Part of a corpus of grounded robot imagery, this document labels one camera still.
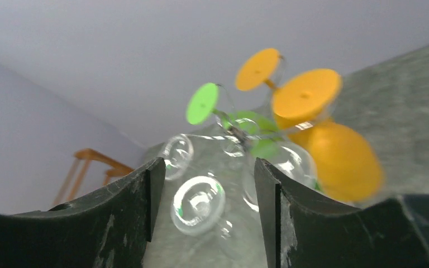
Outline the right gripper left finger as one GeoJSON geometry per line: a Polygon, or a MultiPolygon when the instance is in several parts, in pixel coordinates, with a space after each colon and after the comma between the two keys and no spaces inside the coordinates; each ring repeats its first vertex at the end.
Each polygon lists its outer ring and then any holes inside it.
{"type": "Polygon", "coordinates": [[[141,267],[165,171],[156,157],[48,211],[0,214],[0,267],[141,267]]]}

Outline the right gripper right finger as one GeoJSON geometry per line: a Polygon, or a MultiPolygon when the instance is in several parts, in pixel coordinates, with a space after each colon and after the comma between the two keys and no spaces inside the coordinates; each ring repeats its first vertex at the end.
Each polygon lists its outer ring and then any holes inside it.
{"type": "Polygon", "coordinates": [[[254,178],[268,267],[429,267],[429,194],[360,209],[264,159],[254,178]]]}

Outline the clear wine glass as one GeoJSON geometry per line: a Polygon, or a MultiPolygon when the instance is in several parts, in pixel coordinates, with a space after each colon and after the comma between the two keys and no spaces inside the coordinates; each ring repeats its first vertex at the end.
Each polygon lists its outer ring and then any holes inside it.
{"type": "Polygon", "coordinates": [[[181,233],[199,236],[220,221],[225,206],[226,192],[221,183],[210,176],[195,176],[175,192],[170,216],[181,233]]]}
{"type": "Polygon", "coordinates": [[[287,177],[311,189],[317,186],[317,169],[310,154],[292,142],[263,141],[255,146],[247,156],[247,164],[242,173],[243,199],[254,212],[259,211],[254,181],[256,158],[266,159],[287,177]]]}
{"type": "Polygon", "coordinates": [[[185,134],[173,136],[167,140],[158,156],[165,161],[165,180],[178,180],[186,173],[193,160],[193,144],[185,134]]]}

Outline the orange plastic goblet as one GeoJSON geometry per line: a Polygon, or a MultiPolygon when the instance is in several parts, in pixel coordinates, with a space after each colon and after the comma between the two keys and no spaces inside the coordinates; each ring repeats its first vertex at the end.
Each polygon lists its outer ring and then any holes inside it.
{"type": "Polygon", "coordinates": [[[283,55],[275,48],[258,51],[239,69],[235,78],[236,88],[247,92],[265,84],[271,90],[276,90],[278,82],[274,82],[273,75],[283,63],[283,55]]]}
{"type": "Polygon", "coordinates": [[[384,171],[372,146],[358,132],[332,119],[342,89],[332,69],[301,73],[277,89],[271,100],[274,121],[291,141],[309,152],[323,192],[342,202],[360,202],[378,194],[384,171]]]}

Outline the green plastic wine glass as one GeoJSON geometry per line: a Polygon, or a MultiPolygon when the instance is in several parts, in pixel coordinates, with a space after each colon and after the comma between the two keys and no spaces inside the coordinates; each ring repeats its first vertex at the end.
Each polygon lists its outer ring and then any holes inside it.
{"type": "Polygon", "coordinates": [[[231,157],[248,156],[251,150],[263,141],[279,142],[277,127],[273,121],[253,111],[238,111],[232,104],[232,112],[217,109],[220,91],[217,83],[201,85],[187,105],[186,119],[192,125],[200,125],[211,116],[220,128],[219,134],[207,136],[208,140],[221,143],[222,151],[231,157]]]}

